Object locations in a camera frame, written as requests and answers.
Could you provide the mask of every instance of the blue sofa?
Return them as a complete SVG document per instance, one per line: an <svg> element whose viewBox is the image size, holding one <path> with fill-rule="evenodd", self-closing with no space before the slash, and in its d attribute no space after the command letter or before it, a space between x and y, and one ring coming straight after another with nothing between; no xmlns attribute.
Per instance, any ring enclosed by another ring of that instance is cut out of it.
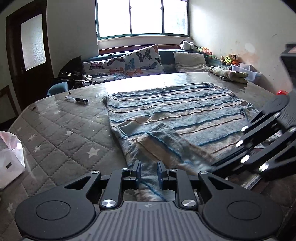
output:
<svg viewBox="0 0 296 241"><path fill-rule="evenodd" d="M205 56L205 61L206 61L208 66L219 66L220 65L219 61L215 61L213 59L211 59L210 62L209 62L208 58L206 57L206 56L208 56L208 54L206 54L204 52L185 51L185 50L176 50L176 49L159 50L159 55L160 55L160 58L161 58L161 61L162 61L162 64L163 64L163 67L165 69L166 74L172 74L172 73L177 72L176 67L175 67L175 58L174 58L174 52L175 51L189 52L189 53L202 53ZM93 57L93 58L83 60L82 62L102 61L102 60L106 60L106 59L110 59L110 58L114 58L114 57L121 57L121 56L123 56L125 54L128 54L128 53L131 53L131 52L132 51L99 55L97 57ZM47 96L55 95L55 94L62 93L62 92L65 92L65 91L69 91L67 83L55 84L49 89L49 91L47 92Z"/></svg>

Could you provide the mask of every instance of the dark wooden door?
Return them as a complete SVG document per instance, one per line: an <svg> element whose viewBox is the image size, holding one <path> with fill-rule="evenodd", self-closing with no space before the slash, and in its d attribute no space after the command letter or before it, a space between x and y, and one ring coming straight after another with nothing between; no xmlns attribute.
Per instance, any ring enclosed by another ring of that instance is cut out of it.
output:
<svg viewBox="0 0 296 241"><path fill-rule="evenodd" d="M47 0L35 0L6 18L9 70L22 110L46 96L53 77L46 5Z"/></svg>

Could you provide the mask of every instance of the orange butterfly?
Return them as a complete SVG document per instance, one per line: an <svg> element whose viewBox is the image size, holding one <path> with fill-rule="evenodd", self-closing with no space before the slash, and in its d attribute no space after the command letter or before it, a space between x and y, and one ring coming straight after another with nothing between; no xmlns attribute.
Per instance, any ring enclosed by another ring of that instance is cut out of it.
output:
<svg viewBox="0 0 296 241"><path fill-rule="evenodd" d="M143 74L143 72L141 71L141 69L134 69L133 71L127 71L126 74L129 77L133 77L134 75L140 75Z"/></svg>
<svg viewBox="0 0 296 241"><path fill-rule="evenodd" d="M110 74L124 73L124 70L122 67L120 67L120 69L110 69L109 72L110 72Z"/></svg>
<svg viewBox="0 0 296 241"><path fill-rule="evenodd" d="M154 48L155 52L158 53L158 46L157 45L152 46L152 48Z"/></svg>

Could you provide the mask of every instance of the clear plastic container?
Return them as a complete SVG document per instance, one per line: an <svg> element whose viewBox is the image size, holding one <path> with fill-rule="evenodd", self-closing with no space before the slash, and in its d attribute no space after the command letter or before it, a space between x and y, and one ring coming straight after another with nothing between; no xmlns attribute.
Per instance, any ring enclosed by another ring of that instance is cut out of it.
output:
<svg viewBox="0 0 296 241"><path fill-rule="evenodd" d="M248 75L247 78L245 78L245 80L250 81L250 82L252 82L254 84L256 82L258 82L258 80L261 77L261 73L253 72L253 71L250 71L250 70L247 70L247 69L244 69L242 67L235 66L235 65L231 65L231 70L236 71L236 72L248 73L249 75Z"/></svg>
<svg viewBox="0 0 296 241"><path fill-rule="evenodd" d="M243 69L247 69L249 71L253 71L253 66L249 64L239 63L239 66Z"/></svg>

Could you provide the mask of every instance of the striped towel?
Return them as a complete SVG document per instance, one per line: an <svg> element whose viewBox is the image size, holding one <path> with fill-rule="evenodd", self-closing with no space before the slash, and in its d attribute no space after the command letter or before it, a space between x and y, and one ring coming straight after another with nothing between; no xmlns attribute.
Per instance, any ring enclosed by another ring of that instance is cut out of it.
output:
<svg viewBox="0 0 296 241"><path fill-rule="evenodd" d="M191 175L210 171L257 113L252 104L211 83L122 92L103 101L128 167L142 162L139 201L175 199L173 191L159 188L157 161Z"/></svg>

